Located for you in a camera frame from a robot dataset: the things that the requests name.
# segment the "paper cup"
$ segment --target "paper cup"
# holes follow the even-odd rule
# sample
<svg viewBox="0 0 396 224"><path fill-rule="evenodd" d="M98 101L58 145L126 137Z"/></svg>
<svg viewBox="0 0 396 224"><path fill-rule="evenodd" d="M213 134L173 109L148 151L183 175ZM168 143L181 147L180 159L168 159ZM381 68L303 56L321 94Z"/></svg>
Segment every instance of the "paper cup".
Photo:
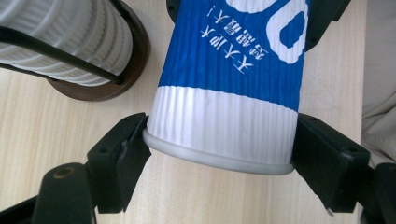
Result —
<svg viewBox="0 0 396 224"><path fill-rule="evenodd" d="M182 1L147 145L239 172L290 173L308 4Z"/></svg>

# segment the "black plastic holder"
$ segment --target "black plastic holder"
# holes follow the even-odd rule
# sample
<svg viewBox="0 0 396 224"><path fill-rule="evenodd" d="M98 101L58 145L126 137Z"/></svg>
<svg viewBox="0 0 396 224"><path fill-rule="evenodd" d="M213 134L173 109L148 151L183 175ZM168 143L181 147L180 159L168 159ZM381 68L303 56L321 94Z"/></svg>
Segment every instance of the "black plastic holder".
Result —
<svg viewBox="0 0 396 224"><path fill-rule="evenodd" d="M119 76L107 72L103 68L81 60L68 52L57 49L32 36L4 26L0 26L0 42L29 49L59 62L70 64L78 69L110 80L110 83L99 87L85 87L58 80L53 77L40 75L34 71L23 70L10 64L0 63L0 67L31 76L46 78L50 84L62 94L83 101L104 101L127 91L137 81L147 63L150 50L149 37L143 24L126 4L121 2L121 0L109 1L125 19L134 37L134 48L131 59Z"/></svg>

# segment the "wooden table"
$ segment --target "wooden table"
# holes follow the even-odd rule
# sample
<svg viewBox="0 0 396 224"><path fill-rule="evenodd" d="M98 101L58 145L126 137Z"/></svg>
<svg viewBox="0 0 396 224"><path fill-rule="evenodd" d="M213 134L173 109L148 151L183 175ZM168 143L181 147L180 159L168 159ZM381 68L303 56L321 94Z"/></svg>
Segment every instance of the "wooden table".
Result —
<svg viewBox="0 0 396 224"><path fill-rule="evenodd" d="M128 0L148 30L151 54L137 82L101 103L61 95L42 78L0 70L0 210L38 193L49 169L86 153L120 119L150 113L174 24L165 1ZM351 139L361 134L366 0L352 0L319 44L306 54L300 111ZM152 150L125 214L99 223L356 223L354 214L329 215L293 172L247 175Z"/></svg>

